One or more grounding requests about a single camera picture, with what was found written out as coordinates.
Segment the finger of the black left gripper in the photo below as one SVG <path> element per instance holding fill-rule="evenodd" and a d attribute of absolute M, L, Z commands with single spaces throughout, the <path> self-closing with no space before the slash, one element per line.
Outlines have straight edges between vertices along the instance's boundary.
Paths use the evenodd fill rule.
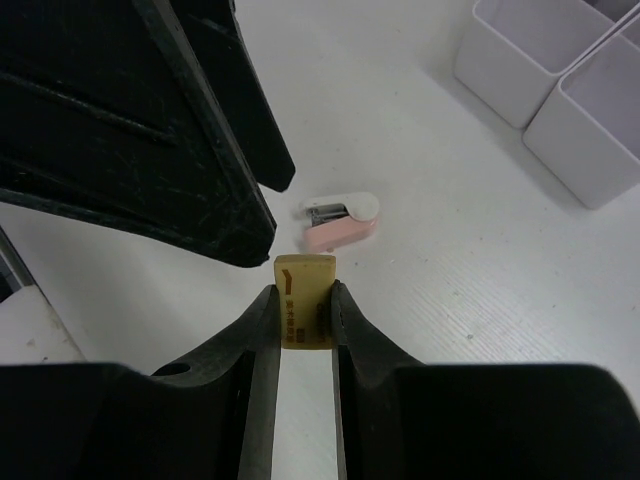
<path fill-rule="evenodd" d="M 231 1 L 5 1 L 1 199 L 242 268 L 294 164 Z"/>

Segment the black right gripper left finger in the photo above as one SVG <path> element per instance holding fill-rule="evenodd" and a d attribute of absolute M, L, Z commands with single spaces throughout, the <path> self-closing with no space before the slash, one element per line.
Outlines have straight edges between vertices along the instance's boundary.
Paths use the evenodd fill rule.
<path fill-rule="evenodd" d="M 151 375 L 117 363 L 3 367 L 2 477 L 270 478 L 279 313 L 268 286 Z"/>

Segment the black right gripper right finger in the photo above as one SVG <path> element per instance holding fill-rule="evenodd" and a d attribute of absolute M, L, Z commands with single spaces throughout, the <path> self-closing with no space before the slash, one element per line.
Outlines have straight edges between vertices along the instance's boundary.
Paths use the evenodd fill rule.
<path fill-rule="evenodd" d="M 588 364 L 424 364 L 331 290 L 342 479 L 635 479 L 639 416 Z"/>

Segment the yellow staple box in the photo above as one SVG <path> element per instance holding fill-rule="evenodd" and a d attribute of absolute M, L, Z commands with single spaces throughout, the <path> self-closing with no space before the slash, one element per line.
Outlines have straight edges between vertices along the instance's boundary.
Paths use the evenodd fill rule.
<path fill-rule="evenodd" d="M 274 277 L 280 302 L 282 348 L 330 350 L 330 299 L 336 280 L 336 258 L 281 255 L 274 261 Z"/>

